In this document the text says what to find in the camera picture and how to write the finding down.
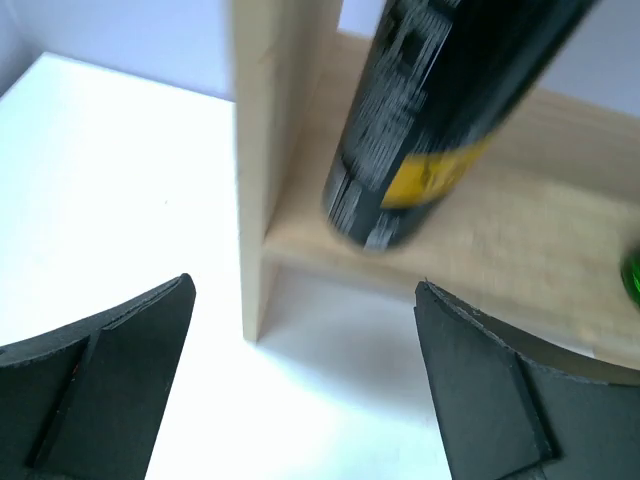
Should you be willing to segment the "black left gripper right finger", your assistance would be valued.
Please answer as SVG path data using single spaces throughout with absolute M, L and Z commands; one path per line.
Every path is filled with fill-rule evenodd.
M 639 374 L 515 328 L 423 281 L 414 309 L 455 479 L 635 479 Z

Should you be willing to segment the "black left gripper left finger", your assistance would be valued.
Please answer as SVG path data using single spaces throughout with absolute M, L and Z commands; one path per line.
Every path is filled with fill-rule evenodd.
M 196 298 L 182 274 L 1 349 L 4 479 L 145 477 Z

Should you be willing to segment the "green yellow-label glass bottle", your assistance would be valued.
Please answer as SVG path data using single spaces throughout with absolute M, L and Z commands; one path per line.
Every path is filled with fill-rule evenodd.
M 636 247 L 629 250 L 622 258 L 620 265 L 621 280 L 625 292 L 631 302 L 640 306 L 640 251 Z

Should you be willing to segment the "black yellow can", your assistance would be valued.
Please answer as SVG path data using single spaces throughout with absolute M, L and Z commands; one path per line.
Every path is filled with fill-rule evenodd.
M 367 251 L 411 238 L 593 9 L 590 1 L 389 1 L 326 180 Z

